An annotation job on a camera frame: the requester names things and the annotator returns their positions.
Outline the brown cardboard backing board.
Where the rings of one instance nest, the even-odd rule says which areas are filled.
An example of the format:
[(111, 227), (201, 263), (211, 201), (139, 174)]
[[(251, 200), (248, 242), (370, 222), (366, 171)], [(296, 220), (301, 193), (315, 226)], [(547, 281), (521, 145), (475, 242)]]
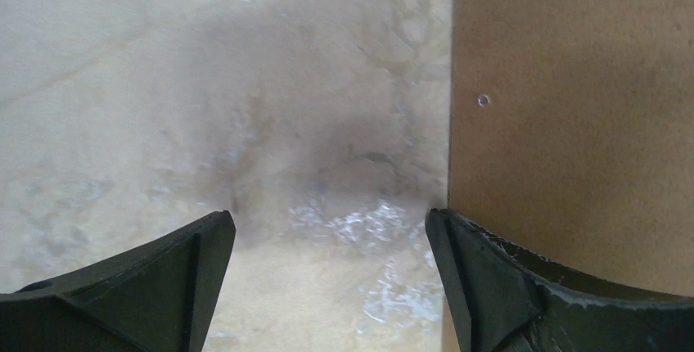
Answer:
[(693, 0), (453, 0), (445, 209), (693, 300)]

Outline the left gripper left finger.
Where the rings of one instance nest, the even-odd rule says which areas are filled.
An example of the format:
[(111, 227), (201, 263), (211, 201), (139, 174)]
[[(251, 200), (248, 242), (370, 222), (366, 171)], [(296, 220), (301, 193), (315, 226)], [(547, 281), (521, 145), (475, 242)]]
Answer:
[(163, 237), (1, 296), (4, 351), (200, 351), (236, 228), (210, 213)]

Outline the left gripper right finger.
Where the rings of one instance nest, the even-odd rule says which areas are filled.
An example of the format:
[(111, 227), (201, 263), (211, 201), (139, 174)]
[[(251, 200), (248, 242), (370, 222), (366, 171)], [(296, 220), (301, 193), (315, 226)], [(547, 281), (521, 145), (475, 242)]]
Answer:
[(450, 209), (426, 235), (463, 351), (690, 351), (693, 300), (594, 277)]

